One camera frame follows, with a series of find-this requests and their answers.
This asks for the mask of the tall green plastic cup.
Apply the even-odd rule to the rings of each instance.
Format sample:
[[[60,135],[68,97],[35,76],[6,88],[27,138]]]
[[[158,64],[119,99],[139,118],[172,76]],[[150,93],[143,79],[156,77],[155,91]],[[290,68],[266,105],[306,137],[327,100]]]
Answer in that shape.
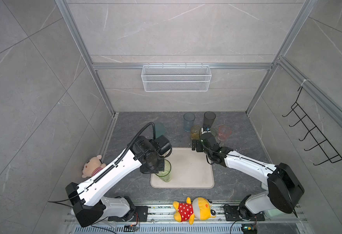
[[[160,178],[164,182],[170,182],[171,181],[171,169],[172,169],[171,163],[168,160],[165,160],[164,170],[157,173],[156,175],[158,176],[158,178]]]

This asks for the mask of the beige plastic tray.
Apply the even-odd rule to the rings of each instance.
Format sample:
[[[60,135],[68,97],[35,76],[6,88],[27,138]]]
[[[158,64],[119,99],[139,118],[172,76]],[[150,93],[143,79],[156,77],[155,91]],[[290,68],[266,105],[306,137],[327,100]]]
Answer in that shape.
[[[211,189],[214,187],[212,166],[207,163],[205,154],[190,148],[173,148],[167,158],[171,163],[171,180],[163,181],[157,175],[151,175],[153,188],[162,189]]]

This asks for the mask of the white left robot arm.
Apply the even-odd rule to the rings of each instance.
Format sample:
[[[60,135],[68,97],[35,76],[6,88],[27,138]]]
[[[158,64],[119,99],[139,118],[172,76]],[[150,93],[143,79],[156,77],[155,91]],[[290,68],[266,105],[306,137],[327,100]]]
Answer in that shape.
[[[92,177],[79,184],[66,186],[72,214],[81,227],[88,227],[102,219],[119,218],[130,220],[136,206],[127,196],[108,198],[105,194],[121,179],[139,169],[143,174],[157,174],[164,171],[165,159],[172,153],[172,145],[164,136],[147,139],[142,133],[155,124],[147,123],[130,141],[122,153],[110,164]]]

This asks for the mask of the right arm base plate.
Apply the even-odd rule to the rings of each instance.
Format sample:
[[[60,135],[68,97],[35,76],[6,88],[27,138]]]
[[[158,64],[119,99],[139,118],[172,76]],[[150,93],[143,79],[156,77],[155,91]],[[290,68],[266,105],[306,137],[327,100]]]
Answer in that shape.
[[[262,212],[254,214],[251,213],[245,206],[233,206],[225,204],[223,206],[226,221],[265,221]]]

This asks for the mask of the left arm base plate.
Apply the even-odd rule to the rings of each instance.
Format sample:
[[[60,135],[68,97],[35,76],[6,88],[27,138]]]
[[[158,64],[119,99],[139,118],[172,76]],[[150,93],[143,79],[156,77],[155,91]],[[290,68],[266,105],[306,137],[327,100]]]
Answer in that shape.
[[[148,218],[148,206],[136,206],[131,208],[123,217],[110,216],[108,221],[116,222],[146,222]]]

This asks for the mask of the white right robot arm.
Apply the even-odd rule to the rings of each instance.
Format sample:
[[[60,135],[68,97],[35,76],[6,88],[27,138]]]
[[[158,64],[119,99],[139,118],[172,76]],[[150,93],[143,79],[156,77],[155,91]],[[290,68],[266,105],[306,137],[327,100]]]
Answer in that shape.
[[[285,163],[278,165],[244,156],[229,147],[221,147],[210,132],[192,140],[192,150],[203,152],[209,164],[238,170],[261,182],[263,192],[246,196],[239,204],[240,219],[250,220],[261,212],[297,214],[295,207],[304,194],[300,181]]]

